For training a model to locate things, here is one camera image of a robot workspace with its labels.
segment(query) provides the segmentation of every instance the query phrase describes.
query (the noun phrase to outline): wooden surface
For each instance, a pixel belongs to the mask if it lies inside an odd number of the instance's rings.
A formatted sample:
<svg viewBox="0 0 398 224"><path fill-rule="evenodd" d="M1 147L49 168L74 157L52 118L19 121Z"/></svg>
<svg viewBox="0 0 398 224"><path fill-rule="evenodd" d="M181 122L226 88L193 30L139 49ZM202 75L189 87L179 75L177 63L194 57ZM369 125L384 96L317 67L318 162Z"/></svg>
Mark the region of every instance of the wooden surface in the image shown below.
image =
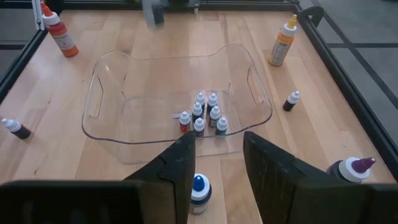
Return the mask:
<svg viewBox="0 0 398 224"><path fill-rule="evenodd" d="M96 60L110 50L139 58L208 55L228 43L243 44L257 65L274 108L271 120L253 131L307 163L326 169L349 156L377 159L366 182L393 182L390 172L332 80L305 33L298 34L281 67L266 62L289 12L171 14L168 31L147 30L141 12L64 11L61 18L80 49L65 58L46 36L0 106L34 131L21 141L0 129L0 180L120 180L143 164L125 166L88 139L81 115ZM302 99L289 113L290 92ZM241 153L197 159L197 172L213 186L210 206L189 223L260 223Z"/></svg>

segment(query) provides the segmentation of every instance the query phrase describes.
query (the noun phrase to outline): glue bottle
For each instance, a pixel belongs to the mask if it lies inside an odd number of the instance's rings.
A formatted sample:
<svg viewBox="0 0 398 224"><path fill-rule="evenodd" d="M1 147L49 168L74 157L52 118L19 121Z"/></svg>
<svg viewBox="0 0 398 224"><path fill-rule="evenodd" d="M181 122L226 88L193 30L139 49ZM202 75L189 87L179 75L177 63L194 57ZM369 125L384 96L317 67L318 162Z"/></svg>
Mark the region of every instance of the glue bottle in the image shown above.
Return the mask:
<svg viewBox="0 0 398 224"><path fill-rule="evenodd" d="M203 111L205 110L205 95L204 95L202 92L200 92L200 93L197 94L197 99L196 99L195 102L200 103L201 109L202 109Z"/></svg>
<svg viewBox="0 0 398 224"><path fill-rule="evenodd" d="M193 124L193 129L195 130L195 135L197 137L203 137L205 133L205 121L201 118L198 118Z"/></svg>
<svg viewBox="0 0 398 224"><path fill-rule="evenodd" d="M221 116L221 111L218 108L218 106L213 107L213 109L211 109L210 111L210 122L209 122L210 127L214 128L215 126L217 126L217 122L220 116Z"/></svg>
<svg viewBox="0 0 398 224"><path fill-rule="evenodd" d="M358 159L349 157L346 160L340 160L331 165L326 172L341 180L353 183L361 183L362 180L369 177L371 171L369 168L376 162L373 157Z"/></svg>
<svg viewBox="0 0 398 224"><path fill-rule="evenodd" d="M228 125L228 120L224 117L218 120L217 128L216 128L216 135L224 135L226 133L226 128Z"/></svg>
<svg viewBox="0 0 398 224"><path fill-rule="evenodd" d="M27 139L32 133L25 126L21 125L20 122L13 119L3 118L1 122L7 130L9 130L12 134L19 137L20 139Z"/></svg>
<svg viewBox="0 0 398 224"><path fill-rule="evenodd" d="M216 93L212 93L209 96L209 100L207 101L207 113L210 113L211 109L213 109L213 107L217 106L217 104L218 104L217 95L216 95Z"/></svg>
<svg viewBox="0 0 398 224"><path fill-rule="evenodd" d="M180 115L180 130L182 133L186 133L189 131L189 124L191 123L191 118L189 117L189 114L184 111Z"/></svg>
<svg viewBox="0 0 398 224"><path fill-rule="evenodd" d="M65 24L60 20L57 13L52 12L44 2L40 2L40 5L43 10L43 22L54 38L55 43L57 43L65 57L75 56L79 50L68 34Z"/></svg>
<svg viewBox="0 0 398 224"><path fill-rule="evenodd" d="M297 32L296 27L297 16L293 15L288 23L286 23L276 38L274 48L272 48L271 56L268 62L274 66L281 66L287 51L294 40L294 34Z"/></svg>
<svg viewBox="0 0 398 224"><path fill-rule="evenodd" d="M195 174L191 193L189 212L192 215L201 215L205 212L211 197L211 184L203 174Z"/></svg>
<svg viewBox="0 0 398 224"><path fill-rule="evenodd" d="M300 99L300 92L294 91L285 101L283 109L285 111L291 111L294 105L296 105L296 103L299 102L299 99Z"/></svg>
<svg viewBox="0 0 398 224"><path fill-rule="evenodd" d="M192 123L195 123L198 118L203 118L203 109L200 103L196 102L192 109Z"/></svg>

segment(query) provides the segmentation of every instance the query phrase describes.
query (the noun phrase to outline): black metal frame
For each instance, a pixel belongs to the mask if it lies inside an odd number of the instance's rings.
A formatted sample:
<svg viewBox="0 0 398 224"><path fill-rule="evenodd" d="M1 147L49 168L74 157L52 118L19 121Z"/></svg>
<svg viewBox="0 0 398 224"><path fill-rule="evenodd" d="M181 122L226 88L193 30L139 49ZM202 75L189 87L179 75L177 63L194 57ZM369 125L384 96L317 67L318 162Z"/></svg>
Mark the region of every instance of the black metal frame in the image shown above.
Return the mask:
<svg viewBox="0 0 398 224"><path fill-rule="evenodd" d="M64 1L64 0L47 0L47 5L57 12L61 13L64 9L91 9L91 10L126 10L126 9L141 9L139 3L129 1ZM364 130L367 132L369 138L379 151L384 162L390 169L392 175L398 180L398 150L397 146L390 139L386 130L382 127L379 120L373 114L371 108L361 96L358 89L355 87L351 79L344 71L343 67L332 54L329 45L325 42L323 37L317 31L317 25L323 16L323 9L319 6L302 9L297 1L288 2L267 2L262 0L257 1L200 1L200 10L235 10L235 11L291 11L297 13L298 21L310 39L314 48L317 50L319 56L326 65L334 81L338 85L340 91L343 93L348 104L354 111L355 115L361 122ZM14 66L14 75L20 73L30 56L35 52L37 46L40 44L45 33L37 34L30 42L30 47L24 49L24 53L16 61L18 66ZM14 77L11 80L12 85L16 80ZM7 88L0 88L0 100L4 98L4 90Z"/></svg>

